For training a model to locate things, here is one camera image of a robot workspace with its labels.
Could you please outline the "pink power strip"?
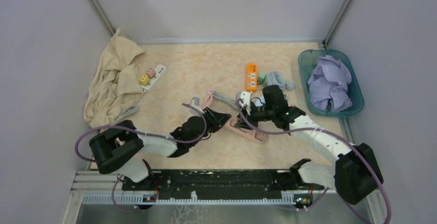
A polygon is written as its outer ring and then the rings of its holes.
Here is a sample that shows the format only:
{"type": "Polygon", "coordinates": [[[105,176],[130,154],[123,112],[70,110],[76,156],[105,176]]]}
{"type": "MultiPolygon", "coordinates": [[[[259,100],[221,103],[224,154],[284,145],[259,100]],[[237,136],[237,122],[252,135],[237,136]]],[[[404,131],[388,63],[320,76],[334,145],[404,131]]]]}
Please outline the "pink power strip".
{"type": "Polygon", "coordinates": [[[231,130],[232,132],[241,135],[247,139],[250,139],[251,141],[258,142],[258,143],[264,143],[268,140],[269,135],[261,133],[259,131],[253,130],[253,129],[244,129],[244,128],[238,128],[236,126],[238,119],[236,117],[232,117],[226,124],[225,128],[231,130]]]}

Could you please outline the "orange power strip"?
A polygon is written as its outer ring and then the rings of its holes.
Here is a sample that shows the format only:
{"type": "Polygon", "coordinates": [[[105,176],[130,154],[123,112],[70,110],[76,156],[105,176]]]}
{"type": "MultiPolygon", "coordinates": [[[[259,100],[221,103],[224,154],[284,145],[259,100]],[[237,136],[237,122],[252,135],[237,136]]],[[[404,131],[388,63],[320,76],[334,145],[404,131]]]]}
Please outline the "orange power strip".
{"type": "Polygon", "coordinates": [[[255,63],[249,63],[246,67],[246,91],[255,93],[258,86],[258,71],[255,63]]]}

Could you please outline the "green USB charger plug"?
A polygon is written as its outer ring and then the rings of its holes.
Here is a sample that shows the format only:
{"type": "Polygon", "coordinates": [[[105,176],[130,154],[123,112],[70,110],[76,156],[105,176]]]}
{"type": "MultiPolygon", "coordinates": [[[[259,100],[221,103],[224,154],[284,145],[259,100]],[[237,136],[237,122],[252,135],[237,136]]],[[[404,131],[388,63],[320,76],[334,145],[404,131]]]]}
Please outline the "green USB charger plug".
{"type": "Polygon", "coordinates": [[[257,83],[258,85],[263,85],[265,82],[266,74],[262,73],[258,76],[257,83]]]}

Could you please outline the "round light blue power socket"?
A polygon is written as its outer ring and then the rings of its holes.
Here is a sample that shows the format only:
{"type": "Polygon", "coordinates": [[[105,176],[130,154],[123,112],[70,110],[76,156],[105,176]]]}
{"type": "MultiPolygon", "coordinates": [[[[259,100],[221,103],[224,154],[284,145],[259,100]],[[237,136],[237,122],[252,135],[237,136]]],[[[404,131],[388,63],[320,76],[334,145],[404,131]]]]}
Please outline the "round light blue power socket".
{"type": "Polygon", "coordinates": [[[264,98],[258,98],[258,97],[255,97],[255,98],[253,99],[253,101],[254,101],[254,105],[255,105],[256,107],[261,107],[261,106],[265,105],[265,100],[264,100],[264,98]]]}

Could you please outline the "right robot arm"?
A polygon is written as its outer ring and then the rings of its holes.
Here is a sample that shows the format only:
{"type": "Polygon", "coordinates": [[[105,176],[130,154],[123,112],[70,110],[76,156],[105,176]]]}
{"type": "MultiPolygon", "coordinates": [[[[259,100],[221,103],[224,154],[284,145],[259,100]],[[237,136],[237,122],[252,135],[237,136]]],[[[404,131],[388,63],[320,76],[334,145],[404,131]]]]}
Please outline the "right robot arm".
{"type": "Polygon", "coordinates": [[[306,142],[329,164],[302,159],[290,168],[290,182],[296,189],[317,184],[335,190],[347,203],[356,205],[383,184],[383,176],[372,148],[353,145],[330,132],[302,109],[291,106],[282,89],[270,85],[262,90],[264,104],[256,106],[251,93],[239,92],[239,118],[251,129],[267,135],[289,134],[306,142]]]}

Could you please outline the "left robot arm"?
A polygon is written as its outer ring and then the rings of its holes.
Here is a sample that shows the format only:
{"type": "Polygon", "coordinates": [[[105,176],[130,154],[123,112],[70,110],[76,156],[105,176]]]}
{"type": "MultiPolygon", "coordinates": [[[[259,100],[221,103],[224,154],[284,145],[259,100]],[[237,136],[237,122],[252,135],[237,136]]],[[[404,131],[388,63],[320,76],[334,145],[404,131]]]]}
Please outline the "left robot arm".
{"type": "Polygon", "coordinates": [[[147,190],[153,186],[155,177],[149,164],[138,158],[139,153],[180,157],[230,119],[230,114],[205,108],[168,135],[140,132],[132,121],[125,120],[116,126],[105,126],[104,132],[91,138],[89,146],[101,174],[126,176],[140,189],[147,190]]]}

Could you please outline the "yellow USB charger plug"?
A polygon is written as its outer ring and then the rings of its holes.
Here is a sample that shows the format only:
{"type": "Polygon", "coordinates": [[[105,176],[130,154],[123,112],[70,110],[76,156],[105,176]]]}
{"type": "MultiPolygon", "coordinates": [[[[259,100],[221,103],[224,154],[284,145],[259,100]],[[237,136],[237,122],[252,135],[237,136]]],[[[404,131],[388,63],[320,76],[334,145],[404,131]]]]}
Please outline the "yellow USB charger plug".
{"type": "Polygon", "coordinates": [[[144,75],[142,75],[142,76],[140,77],[139,82],[140,82],[141,85],[146,86],[146,85],[149,84],[149,82],[150,82],[150,78],[149,78],[149,76],[148,76],[147,74],[144,74],[144,75]]]}

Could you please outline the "white power strip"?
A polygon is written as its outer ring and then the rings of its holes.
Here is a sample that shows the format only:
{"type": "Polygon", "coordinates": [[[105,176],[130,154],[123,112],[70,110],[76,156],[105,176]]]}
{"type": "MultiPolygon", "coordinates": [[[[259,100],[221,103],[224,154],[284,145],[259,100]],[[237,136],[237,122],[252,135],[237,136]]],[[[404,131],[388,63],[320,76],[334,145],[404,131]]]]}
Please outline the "white power strip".
{"type": "Polygon", "coordinates": [[[154,70],[156,71],[156,75],[153,79],[150,79],[150,82],[148,85],[144,86],[141,85],[141,87],[144,89],[144,91],[149,91],[152,86],[158,81],[158,79],[163,75],[163,73],[166,70],[166,67],[164,65],[158,64],[154,70]]]}

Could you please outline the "pink charger on white strip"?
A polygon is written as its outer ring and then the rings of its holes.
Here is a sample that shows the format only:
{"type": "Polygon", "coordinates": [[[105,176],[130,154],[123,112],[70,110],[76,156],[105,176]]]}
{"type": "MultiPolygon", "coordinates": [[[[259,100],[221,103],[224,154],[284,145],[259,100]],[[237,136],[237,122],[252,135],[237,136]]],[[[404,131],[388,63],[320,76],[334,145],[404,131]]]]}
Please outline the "pink charger on white strip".
{"type": "Polygon", "coordinates": [[[146,75],[149,77],[149,79],[153,79],[156,75],[156,71],[153,68],[149,68],[146,71],[146,75]]]}

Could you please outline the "teal plastic basket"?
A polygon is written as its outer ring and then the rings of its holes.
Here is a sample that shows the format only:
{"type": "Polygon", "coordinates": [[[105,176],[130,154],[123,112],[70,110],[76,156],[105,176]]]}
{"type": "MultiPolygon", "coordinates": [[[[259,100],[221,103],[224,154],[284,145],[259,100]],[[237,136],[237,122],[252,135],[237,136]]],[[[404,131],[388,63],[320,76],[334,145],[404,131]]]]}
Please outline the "teal plastic basket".
{"type": "Polygon", "coordinates": [[[305,101],[311,113],[318,116],[340,118],[340,117],[350,117],[356,115],[363,109],[364,99],[361,93],[360,86],[355,76],[352,64],[349,58],[344,53],[335,49],[306,50],[298,56],[298,65],[299,65],[300,76],[303,84],[305,101]],[[352,82],[351,84],[348,85],[348,93],[347,93],[352,101],[352,106],[341,112],[331,112],[330,106],[328,106],[327,110],[320,110],[310,102],[307,81],[311,75],[312,70],[317,65],[318,58],[324,57],[326,55],[331,55],[336,60],[343,62],[346,65],[346,67],[349,69],[352,76],[352,82]]]}

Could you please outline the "lavender cloth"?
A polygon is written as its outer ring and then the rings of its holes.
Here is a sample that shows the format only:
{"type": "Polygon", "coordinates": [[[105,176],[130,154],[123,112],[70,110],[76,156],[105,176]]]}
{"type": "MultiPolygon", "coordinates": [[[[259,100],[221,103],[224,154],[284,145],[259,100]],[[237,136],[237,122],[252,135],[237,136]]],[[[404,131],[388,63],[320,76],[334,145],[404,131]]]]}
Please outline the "lavender cloth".
{"type": "Polygon", "coordinates": [[[320,110],[341,112],[352,106],[348,85],[352,76],[346,65],[331,55],[319,57],[307,81],[310,102],[320,110]]]}

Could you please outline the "beige cloth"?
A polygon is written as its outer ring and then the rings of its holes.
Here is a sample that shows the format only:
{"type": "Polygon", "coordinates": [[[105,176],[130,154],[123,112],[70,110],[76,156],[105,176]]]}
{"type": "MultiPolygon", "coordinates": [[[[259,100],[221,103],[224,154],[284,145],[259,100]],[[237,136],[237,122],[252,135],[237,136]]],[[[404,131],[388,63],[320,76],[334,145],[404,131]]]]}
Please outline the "beige cloth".
{"type": "Polygon", "coordinates": [[[100,55],[94,79],[88,90],[83,118],[90,127],[111,125],[136,104],[143,88],[134,59],[145,53],[118,28],[100,55]]]}

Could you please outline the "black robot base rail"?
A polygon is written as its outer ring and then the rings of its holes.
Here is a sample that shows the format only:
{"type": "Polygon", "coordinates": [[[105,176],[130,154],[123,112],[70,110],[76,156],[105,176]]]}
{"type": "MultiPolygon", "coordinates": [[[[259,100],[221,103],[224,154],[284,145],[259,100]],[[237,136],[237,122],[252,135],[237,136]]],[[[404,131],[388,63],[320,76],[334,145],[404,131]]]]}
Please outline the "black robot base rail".
{"type": "Polygon", "coordinates": [[[194,170],[162,169],[139,183],[122,178],[124,191],[151,191],[159,200],[280,199],[282,192],[323,190],[321,185],[298,182],[288,169],[194,170]]]}

